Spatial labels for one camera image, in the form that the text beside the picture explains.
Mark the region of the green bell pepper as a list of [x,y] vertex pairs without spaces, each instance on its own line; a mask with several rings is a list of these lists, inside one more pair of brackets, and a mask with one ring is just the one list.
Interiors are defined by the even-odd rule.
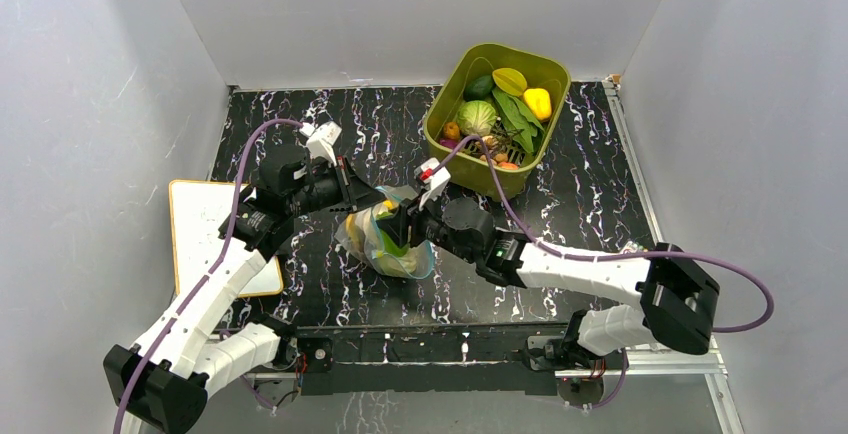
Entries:
[[400,258],[408,253],[409,247],[407,245],[399,246],[395,241],[392,240],[388,232],[379,229],[378,233],[380,234],[380,239],[382,241],[382,248],[380,249],[381,257],[392,256],[395,258]]

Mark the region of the yellow banana bunch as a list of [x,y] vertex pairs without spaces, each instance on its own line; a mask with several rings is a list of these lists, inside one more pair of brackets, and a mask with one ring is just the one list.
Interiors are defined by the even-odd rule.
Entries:
[[382,236],[378,233],[376,220],[379,216],[388,214],[396,206],[395,201],[384,200],[380,204],[346,218],[345,233],[355,252],[364,255],[369,250],[381,246]]

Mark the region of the clear zip bag blue zipper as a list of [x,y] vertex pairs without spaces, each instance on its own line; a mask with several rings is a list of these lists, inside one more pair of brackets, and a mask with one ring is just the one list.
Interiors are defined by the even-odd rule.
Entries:
[[415,280],[427,278],[435,263],[432,244],[425,241],[416,247],[398,247],[377,225],[377,221],[387,217],[402,200],[412,199],[415,191],[408,185],[379,186],[377,190],[385,200],[349,214],[337,228],[335,240],[348,254],[380,275]]

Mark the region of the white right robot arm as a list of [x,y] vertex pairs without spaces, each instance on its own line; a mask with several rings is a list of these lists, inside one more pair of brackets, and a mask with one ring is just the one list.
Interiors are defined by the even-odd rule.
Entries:
[[720,288],[672,245],[624,254],[567,250],[496,227],[493,216],[469,199],[443,208],[404,201],[379,215],[376,225],[396,246],[427,241],[497,286],[563,289],[614,301],[601,311],[575,312],[559,337],[528,337],[520,353],[531,370],[590,369],[614,351],[642,344],[689,355],[710,349]]

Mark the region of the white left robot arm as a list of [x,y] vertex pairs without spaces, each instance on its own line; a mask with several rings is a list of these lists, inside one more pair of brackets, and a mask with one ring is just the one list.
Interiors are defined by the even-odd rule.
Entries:
[[210,337],[242,289],[292,236],[296,218],[324,210],[357,213],[384,198],[346,158],[301,148],[282,164],[263,163],[256,184],[236,184],[219,228],[218,257],[131,347],[115,345],[104,358],[118,407],[114,432],[150,427],[186,433],[215,393],[253,368],[293,366],[297,329],[270,315],[222,341]]

